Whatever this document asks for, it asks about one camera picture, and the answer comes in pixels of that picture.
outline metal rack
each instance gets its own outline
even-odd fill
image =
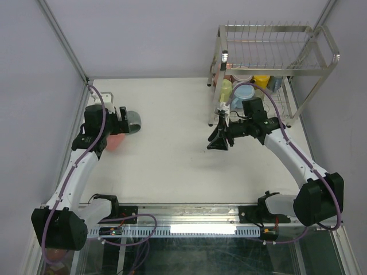
[[[319,34],[322,33],[332,59],[326,63],[318,45]],[[300,104],[294,115],[289,115],[287,125],[294,121],[304,110],[306,104],[316,94],[339,61],[339,50],[325,26],[315,30],[306,24],[267,25],[256,23],[245,25],[220,25],[217,33],[214,57],[209,70],[208,86],[211,86],[214,67],[220,56],[220,70],[213,98],[213,112],[209,125],[213,125],[220,89],[225,75],[257,75],[270,76],[318,76],[319,80]]]

